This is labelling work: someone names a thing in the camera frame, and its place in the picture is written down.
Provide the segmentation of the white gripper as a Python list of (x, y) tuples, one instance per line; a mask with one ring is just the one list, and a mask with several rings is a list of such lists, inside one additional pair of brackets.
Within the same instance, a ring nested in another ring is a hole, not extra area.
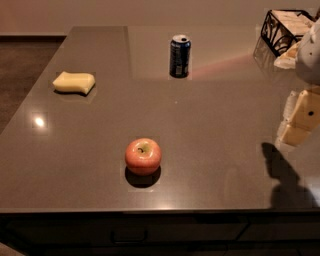
[[(301, 80), (320, 85), (320, 19), (300, 41), (295, 69)], [(317, 90), (291, 91), (284, 105), (277, 139), (296, 147), (319, 125), (320, 93)]]

